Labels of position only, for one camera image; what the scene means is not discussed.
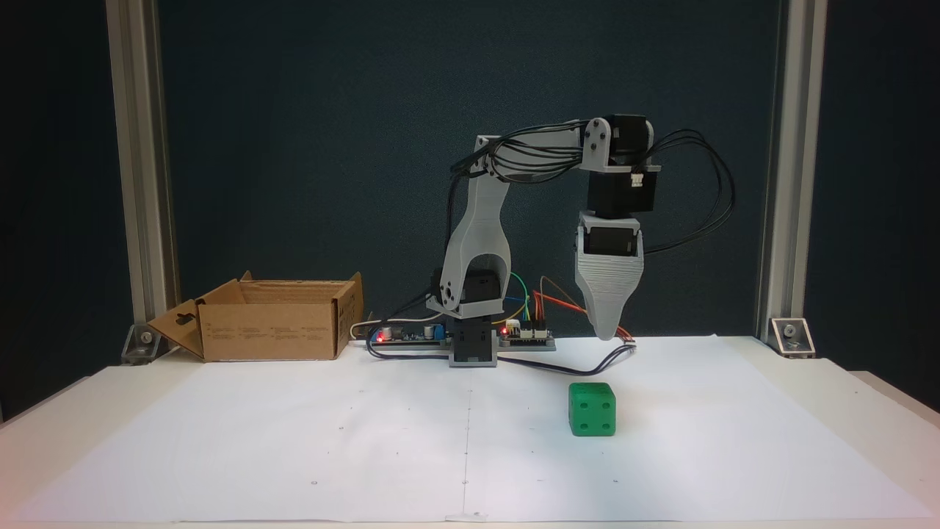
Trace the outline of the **grey fixed tapered gripper jaw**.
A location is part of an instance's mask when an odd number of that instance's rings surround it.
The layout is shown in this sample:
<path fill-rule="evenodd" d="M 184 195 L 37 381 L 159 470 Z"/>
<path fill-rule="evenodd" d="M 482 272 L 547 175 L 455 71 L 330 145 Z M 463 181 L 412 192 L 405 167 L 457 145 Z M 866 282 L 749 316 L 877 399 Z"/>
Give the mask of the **grey fixed tapered gripper jaw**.
<path fill-rule="evenodd" d="M 581 289 L 585 311 L 599 339 L 617 334 L 624 306 L 641 280 L 641 256 L 577 256 L 575 284 Z"/>

